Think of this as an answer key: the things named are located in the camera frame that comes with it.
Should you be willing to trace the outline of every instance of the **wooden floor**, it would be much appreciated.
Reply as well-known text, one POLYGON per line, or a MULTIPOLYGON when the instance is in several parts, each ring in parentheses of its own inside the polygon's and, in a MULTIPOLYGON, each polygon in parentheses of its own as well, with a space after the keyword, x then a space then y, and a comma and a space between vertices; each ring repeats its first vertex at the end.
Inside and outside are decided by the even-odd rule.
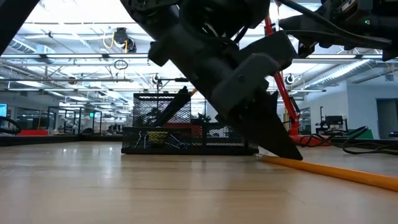
MULTIPOLYGON (((255 157, 122 156, 120 147, 71 142, 0 148, 0 223, 398 220, 398 194, 388 190, 264 164, 255 157)), ((316 151, 304 156, 317 158, 316 151)), ((332 163, 319 154, 322 159, 332 163)))

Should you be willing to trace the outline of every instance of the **robotic arm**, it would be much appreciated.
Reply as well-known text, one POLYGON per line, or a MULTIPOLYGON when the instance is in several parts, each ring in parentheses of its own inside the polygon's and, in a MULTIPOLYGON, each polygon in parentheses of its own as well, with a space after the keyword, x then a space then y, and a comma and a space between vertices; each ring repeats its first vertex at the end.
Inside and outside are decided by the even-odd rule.
MULTIPOLYGON (((38 1, 0 3, 0 19, 12 21, 3 32, 0 52, 38 1)), ((281 20, 283 31, 244 49, 239 49, 238 42, 248 29, 257 27, 267 17, 270 0, 121 2, 155 40, 149 50, 153 62, 163 66, 171 60, 217 110, 217 120, 277 156, 290 159, 301 160, 302 156, 276 114, 278 92, 267 92, 265 76, 287 68, 295 57, 308 56, 316 44, 326 48, 344 45, 347 50, 381 49, 383 60, 398 55, 398 2, 393 0, 322 0, 323 5, 316 12, 292 0, 278 0, 303 15, 281 20), (287 35, 300 41, 298 54, 287 35)), ((117 39, 119 44, 127 41, 132 47, 128 52, 134 51, 134 44, 129 44, 125 35, 117 39)))
POLYGON ((297 56, 284 31, 244 49, 237 43, 268 15, 264 0, 121 0, 155 40, 149 58, 171 60, 228 123, 264 149, 290 159, 302 156, 276 114, 278 92, 267 92, 274 75, 297 56))

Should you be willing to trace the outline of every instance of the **cable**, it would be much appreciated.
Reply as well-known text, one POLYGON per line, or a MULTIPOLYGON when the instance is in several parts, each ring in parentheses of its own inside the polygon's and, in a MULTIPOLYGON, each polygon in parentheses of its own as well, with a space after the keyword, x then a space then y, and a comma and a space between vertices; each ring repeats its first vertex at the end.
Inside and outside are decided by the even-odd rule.
POLYGON ((244 26, 243 29, 237 34, 236 38, 234 39, 234 42, 238 44, 242 40, 248 29, 249 26, 244 26))
POLYGON ((209 41, 217 44, 226 44, 226 45, 236 45, 234 41, 231 39, 228 39, 226 37, 212 37, 209 35, 206 35, 202 32, 199 32, 196 30, 192 25, 186 20, 186 17, 190 14, 190 12, 187 10, 190 7, 192 0, 185 0, 183 1, 182 5, 180 6, 180 22, 181 25, 185 28, 187 32, 189 32, 191 35, 198 37, 199 39, 202 39, 204 41, 209 41))
POLYGON ((338 132, 335 134, 332 134, 331 136, 328 136, 327 138, 324 138, 323 136, 319 134, 311 134, 310 136, 303 136, 300 138, 300 146, 302 147, 317 147, 321 146, 322 144, 330 144, 335 147, 340 147, 345 153, 348 154, 353 154, 353 155, 359 155, 359 154, 388 154, 392 156, 398 156, 398 152, 392 151, 394 149, 389 149, 392 146, 398 146, 398 143, 394 144, 389 144, 389 145, 383 145, 383 144, 378 144, 374 142, 359 142, 359 143, 353 143, 352 141, 359 137, 360 135, 364 134, 369 128, 366 126, 362 126, 360 128, 357 128, 353 131, 350 131, 349 133, 343 133, 343 132, 338 132), (343 143, 337 143, 337 142, 331 142, 330 140, 335 137, 335 136, 341 136, 342 134, 348 135, 349 137, 347 140, 345 140, 343 143), (310 144, 310 141, 312 139, 319 140, 318 144, 310 144), (347 148, 349 147, 364 147, 366 146, 367 151, 352 151, 348 150, 347 148))
POLYGON ((344 39, 350 40, 352 42, 356 43, 361 43, 361 44, 367 44, 367 45, 373 45, 373 46, 379 46, 381 49, 385 49, 391 46, 391 40, 377 40, 369 37, 364 37, 361 35, 356 35, 351 32, 348 32, 346 30, 343 30, 339 28, 338 26, 334 25, 332 22, 328 21, 321 15, 307 9, 306 7, 303 7, 296 2, 293 2, 291 0, 279 0, 280 3, 298 11, 301 12, 304 16, 307 16, 308 18, 313 19, 315 22, 323 25, 324 27, 330 29, 333 31, 335 34, 338 34, 344 39))
POLYGON ((19 134, 19 133, 21 133, 21 131, 22 131, 21 127, 19 126, 19 124, 16 121, 14 121, 12 119, 9 119, 7 117, 3 117, 3 116, 0 116, 0 121, 7 121, 8 123, 13 124, 16 127, 16 129, 0 128, 0 133, 6 133, 6 134, 19 134))
POLYGON ((104 32, 104 36, 103 36, 103 38, 102 38, 102 42, 104 43, 104 46, 105 46, 107 49, 111 49, 111 48, 113 47, 114 33, 115 33, 115 32, 113 32, 113 34, 112 34, 112 43, 111 43, 111 46, 108 46, 108 45, 105 43, 105 35, 106 35, 106 32, 104 32))

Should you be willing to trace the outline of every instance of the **fluorescent light fixture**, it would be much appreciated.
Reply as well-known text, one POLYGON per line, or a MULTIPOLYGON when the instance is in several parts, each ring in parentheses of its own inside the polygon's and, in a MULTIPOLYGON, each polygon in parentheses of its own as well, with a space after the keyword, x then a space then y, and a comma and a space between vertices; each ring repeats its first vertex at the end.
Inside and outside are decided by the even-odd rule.
POLYGON ((44 89, 44 91, 75 91, 74 89, 44 89))
POLYGON ((108 91, 108 89, 100 89, 100 88, 84 88, 84 89, 77 89, 78 91, 108 91))
POLYGON ((41 58, 38 54, 3 54, 1 58, 41 58))
POLYGON ((44 85, 38 82, 33 82, 33 81, 18 81, 17 83, 23 84, 23 85, 28 85, 31 87, 43 87, 44 85))
POLYGON ((39 91, 39 89, 33 89, 33 88, 10 88, 7 90, 9 90, 9 91, 39 91))
POLYGON ((362 55, 362 59, 382 59, 382 55, 362 55))
POLYGON ((347 58, 356 58, 358 55, 309 55, 307 58, 315 58, 315 59, 347 59, 347 58))
POLYGON ((105 108, 105 109, 112 109, 111 105, 100 105, 99 107, 105 108))
POLYGON ((106 49, 100 49, 100 50, 102 50, 103 52, 106 52, 107 54, 109 54, 109 51, 106 50, 106 49))
POLYGON ((81 96, 68 96, 68 97, 73 100, 77 100, 77 101, 89 101, 89 99, 87 99, 85 97, 81 97, 81 96))
POLYGON ((315 92, 324 92, 326 90, 292 90, 292 92, 297 93, 315 93, 315 92))
MULTIPOLYGON (((91 105, 110 105, 112 102, 91 102, 91 105)), ((125 103, 112 103, 114 105, 124 105, 125 103)))
POLYGON ((147 58, 148 54, 109 54, 110 58, 147 58))
POLYGON ((48 58, 102 58, 101 54, 48 54, 48 58))
POLYGON ((64 95, 62 95, 61 93, 56 93, 56 92, 53 92, 53 91, 50 91, 49 93, 51 93, 51 94, 53 94, 55 96, 64 97, 64 95))

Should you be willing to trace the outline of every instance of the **wire mesh basket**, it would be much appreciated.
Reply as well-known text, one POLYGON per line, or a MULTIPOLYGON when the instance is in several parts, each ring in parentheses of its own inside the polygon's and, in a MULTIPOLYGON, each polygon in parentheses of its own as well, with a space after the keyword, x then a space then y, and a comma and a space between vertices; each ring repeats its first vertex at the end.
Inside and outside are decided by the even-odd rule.
POLYGON ((191 123, 191 103, 189 98, 189 93, 135 93, 132 125, 135 127, 183 126, 184 128, 189 128, 191 123), (165 112, 173 111, 173 107, 180 107, 179 101, 186 103, 165 121, 159 121, 159 118, 162 118, 165 112))
POLYGON ((190 128, 123 128, 122 153, 125 154, 189 154, 190 128))

